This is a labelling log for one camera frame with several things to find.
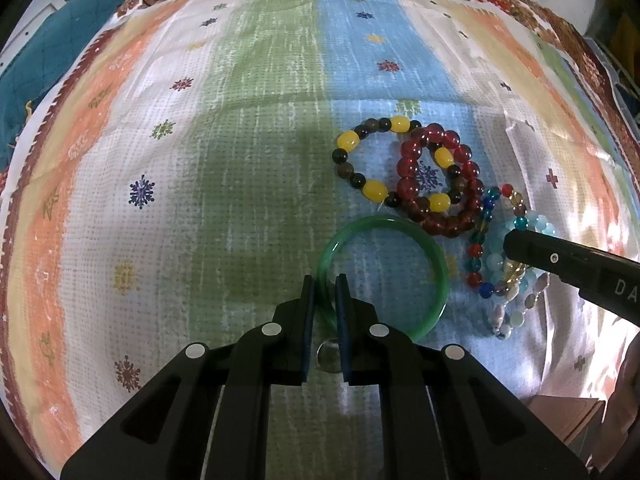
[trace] gold bead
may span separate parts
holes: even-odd
[[[353,130],[347,130],[338,137],[338,148],[342,148],[347,152],[352,152],[360,143],[360,137]]]
[[[396,134],[405,134],[409,131],[409,119],[402,115],[391,117],[391,131]]]
[[[436,150],[433,154],[433,158],[435,159],[436,164],[444,169],[453,164],[453,155],[451,155],[451,152],[444,146]]]
[[[429,206],[434,213],[442,213],[451,206],[451,199],[446,193],[434,193],[429,197]]]
[[[362,194],[376,204],[382,204],[389,194],[386,186],[378,180],[368,179],[362,188]]]
[[[509,200],[511,202],[511,205],[513,205],[514,207],[522,204],[522,202],[524,201],[524,199],[522,198],[522,195],[517,191],[514,191],[513,193],[511,193]]]

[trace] bracelet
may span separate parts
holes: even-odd
[[[433,193],[428,198],[418,196],[420,183],[416,176],[418,160],[424,147],[430,150],[433,160],[446,172],[450,182],[447,193]],[[438,123],[431,123],[413,130],[411,138],[402,143],[400,152],[401,158],[396,165],[400,180],[396,192],[408,217],[421,223],[431,236],[444,234],[455,238],[461,232],[472,229],[473,215],[480,205],[477,196],[484,192],[484,183],[478,178],[478,165],[471,161],[471,148],[460,144],[458,133],[444,130]],[[452,204],[460,203],[463,192],[468,199],[462,211],[456,216],[442,215]]]
[[[428,306],[428,315],[420,326],[406,332],[412,341],[417,342],[422,339],[440,319],[449,295],[449,271],[447,270],[447,264],[442,250],[433,238],[418,226],[398,216],[380,215],[362,218],[340,229],[332,240],[329,241],[320,255],[318,268],[316,270],[316,279],[319,286],[320,311],[327,323],[336,329],[335,310],[331,304],[331,297],[329,295],[327,273],[335,253],[337,253],[345,243],[355,235],[375,228],[393,229],[409,235],[418,242],[433,266],[435,283],[438,288],[431,299],[431,304]]]
[[[516,218],[513,221],[506,222],[502,231],[490,241],[489,249],[491,252],[486,257],[486,268],[487,271],[493,274],[490,280],[485,280],[480,274],[482,268],[480,257],[483,254],[482,244],[488,231],[489,222],[493,218],[492,211],[495,207],[495,202],[501,195],[510,201]],[[471,245],[467,249],[470,274],[466,280],[469,286],[478,289],[478,293],[482,298],[489,299],[492,296],[494,297],[495,307],[491,312],[490,320],[495,335],[501,339],[508,338],[511,335],[512,328],[518,328],[524,324],[524,312],[537,305],[539,295],[549,284],[548,273],[540,271],[539,274],[536,274],[531,267],[527,269],[525,264],[514,262],[504,257],[502,248],[504,236],[512,229],[524,231],[527,228],[539,230],[544,234],[556,234],[556,229],[547,221],[544,215],[528,211],[522,195],[515,191],[511,184],[505,184],[501,189],[498,187],[489,188],[484,200],[482,200],[479,225],[471,235]],[[525,299],[525,310],[514,310],[508,316],[505,313],[507,304],[529,287],[532,288],[533,293],[529,294]]]
[[[347,130],[340,134],[337,140],[338,147],[334,149],[331,158],[337,164],[336,172],[340,178],[348,180],[351,187],[361,189],[362,194],[375,203],[385,203],[389,207],[398,207],[400,200],[395,193],[390,194],[386,186],[379,180],[369,179],[361,173],[355,173],[349,160],[349,152],[358,147],[361,140],[369,137],[374,132],[392,132],[398,134],[407,133],[422,125],[420,121],[409,121],[406,117],[395,116],[391,119],[382,117],[381,119],[367,119],[353,130]]]

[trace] jade bangle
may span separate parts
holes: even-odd
[[[322,311],[326,321],[333,326],[334,329],[337,329],[335,310],[331,304],[329,285],[326,280],[327,273],[331,267],[332,261],[334,260],[335,253],[337,253],[345,243],[351,240],[358,233],[376,228],[393,229],[409,235],[418,242],[424,251],[424,254],[433,266],[437,290],[431,300],[431,304],[428,306],[426,319],[420,326],[406,331],[406,334],[411,338],[411,340],[413,342],[417,342],[427,335],[429,330],[436,325],[442,315],[442,311],[444,310],[447,303],[447,297],[449,295],[449,271],[442,254],[442,250],[438,247],[433,238],[431,238],[417,225],[414,225],[398,216],[380,215],[362,218],[348,224],[338,231],[338,233],[327,244],[324,251],[322,251],[320,260],[318,261],[318,270],[316,271],[316,279],[320,289],[320,310]]]

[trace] teal cushion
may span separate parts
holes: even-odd
[[[82,49],[124,0],[71,0],[50,15],[0,76],[0,171],[11,160],[24,126],[24,105],[33,109],[66,73]]]

